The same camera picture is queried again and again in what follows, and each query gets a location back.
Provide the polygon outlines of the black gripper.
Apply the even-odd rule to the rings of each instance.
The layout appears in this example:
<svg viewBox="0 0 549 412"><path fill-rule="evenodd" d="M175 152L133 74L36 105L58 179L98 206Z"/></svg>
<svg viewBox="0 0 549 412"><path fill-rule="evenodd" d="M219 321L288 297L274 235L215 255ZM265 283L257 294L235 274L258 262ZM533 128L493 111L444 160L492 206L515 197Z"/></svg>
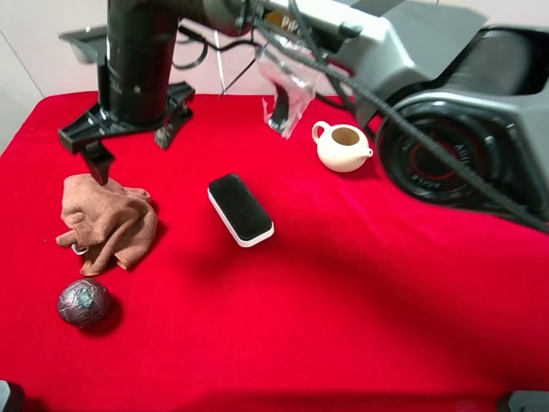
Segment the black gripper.
<svg viewBox="0 0 549 412"><path fill-rule="evenodd" d="M170 84L165 111L155 121L124 119L107 111L98 102L58 131L60 142L71 154L81 150L92 177L100 185L106 185L115 157L100 140L153 131L156 144L167 150L175 136L192 119L189 103L195 94L196 90L187 82Z"/></svg>

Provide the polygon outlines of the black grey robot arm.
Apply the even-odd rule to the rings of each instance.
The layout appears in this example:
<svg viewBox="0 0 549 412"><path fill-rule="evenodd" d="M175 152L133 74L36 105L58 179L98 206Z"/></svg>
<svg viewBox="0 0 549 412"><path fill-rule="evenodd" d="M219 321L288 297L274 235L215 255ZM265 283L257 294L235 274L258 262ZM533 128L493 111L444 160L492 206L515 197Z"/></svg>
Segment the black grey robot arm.
<svg viewBox="0 0 549 412"><path fill-rule="evenodd" d="M475 10L415 1L111 1L107 23L62 34L98 68L99 98L59 132L105 183L103 140L153 131L167 148L195 91L170 83L190 20L251 45L258 31L324 74L361 126L379 116L380 161L427 203L548 229L548 31L490 26Z"/></svg>

